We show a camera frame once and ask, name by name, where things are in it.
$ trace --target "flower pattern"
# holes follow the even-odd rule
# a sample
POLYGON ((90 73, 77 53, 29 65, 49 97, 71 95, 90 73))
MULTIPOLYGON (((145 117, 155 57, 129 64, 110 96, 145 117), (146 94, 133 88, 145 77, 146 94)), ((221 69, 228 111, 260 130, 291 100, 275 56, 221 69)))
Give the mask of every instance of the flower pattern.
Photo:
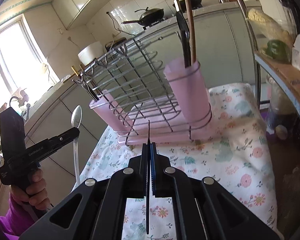
MULTIPOLYGON (((252 89, 246 84, 225 85, 210 89, 210 97, 217 122, 215 133, 207 140, 157 144, 157 152, 191 178, 213 177, 276 230, 275 190, 269 187, 274 182, 271 158, 252 89)), ((115 171, 126 168, 130 158, 141 154, 142 145, 119 146, 116 137, 110 127, 105 130, 80 176, 82 179, 108 179, 115 171)), ((146 236, 146 200, 127 199, 123 240, 131 240, 132 236, 176 240, 171 210, 171 198, 150 195, 150 232, 146 236)))

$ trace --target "upper cabinet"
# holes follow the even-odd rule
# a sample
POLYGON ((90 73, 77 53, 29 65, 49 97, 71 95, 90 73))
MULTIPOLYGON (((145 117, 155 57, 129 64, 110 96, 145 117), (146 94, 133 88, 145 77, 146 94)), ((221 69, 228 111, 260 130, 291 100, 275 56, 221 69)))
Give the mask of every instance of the upper cabinet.
POLYGON ((53 0, 52 6, 68 30, 86 24, 110 0, 53 0))

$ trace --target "metal screw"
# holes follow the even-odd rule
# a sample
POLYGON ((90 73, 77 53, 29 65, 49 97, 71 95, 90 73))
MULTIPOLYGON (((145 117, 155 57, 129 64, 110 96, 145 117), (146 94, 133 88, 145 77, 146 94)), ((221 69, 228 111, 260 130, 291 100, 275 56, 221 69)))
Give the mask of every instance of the metal screw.
POLYGON ((124 170, 123 170, 123 173, 124 174, 132 174, 133 173, 133 168, 125 168, 124 170))
POLYGON ((173 174, 175 173, 176 169, 174 167, 167 167, 165 171, 166 173, 173 174))
POLYGON ((84 183, 86 186, 91 187, 96 183, 96 181, 94 179, 87 179, 84 183))
POLYGON ((214 183, 214 179, 211 178, 211 177, 205 177, 205 178, 203 179, 203 182, 204 182, 205 184, 207 184, 207 185, 212 185, 212 184, 214 183))

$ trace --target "wok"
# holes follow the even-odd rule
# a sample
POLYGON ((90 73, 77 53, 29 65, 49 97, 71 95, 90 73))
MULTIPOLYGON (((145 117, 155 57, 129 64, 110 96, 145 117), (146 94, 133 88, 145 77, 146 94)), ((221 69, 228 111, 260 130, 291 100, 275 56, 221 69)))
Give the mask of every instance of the wok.
MULTIPOLYGON (((202 0, 190 0, 190 2, 191 2, 191 8, 196 9, 197 7, 200 7, 202 0)), ((182 12, 185 13, 187 11, 185 0, 180 1, 180 6, 182 12)))
POLYGON ((135 11, 135 12, 138 12, 141 10, 145 10, 145 12, 140 16, 139 20, 124 21, 124 22, 122 22, 122 24, 138 23, 141 26, 149 26, 152 23, 160 21, 163 18, 163 16, 164 16, 163 9, 153 8, 153 9, 148 10, 148 8, 149 7, 147 7, 146 9, 140 9, 140 10, 135 11))

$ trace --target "pink plastic container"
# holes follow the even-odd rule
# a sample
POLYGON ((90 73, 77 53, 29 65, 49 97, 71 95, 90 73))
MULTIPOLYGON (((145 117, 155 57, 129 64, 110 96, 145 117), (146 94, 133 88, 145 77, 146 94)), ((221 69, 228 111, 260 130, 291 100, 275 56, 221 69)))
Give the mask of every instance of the pink plastic container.
POLYGON ((92 100, 89 104, 90 109, 93 109, 110 127, 115 131, 119 132, 119 135, 125 135, 130 132, 130 125, 132 120, 122 110, 117 101, 108 93, 107 90, 103 90, 104 96, 97 102, 92 100))
POLYGON ((200 63, 185 68, 183 58, 166 65, 165 74, 189 125, 201 127, 210 119, 210 104, 206 85, 200 71, 200 63))

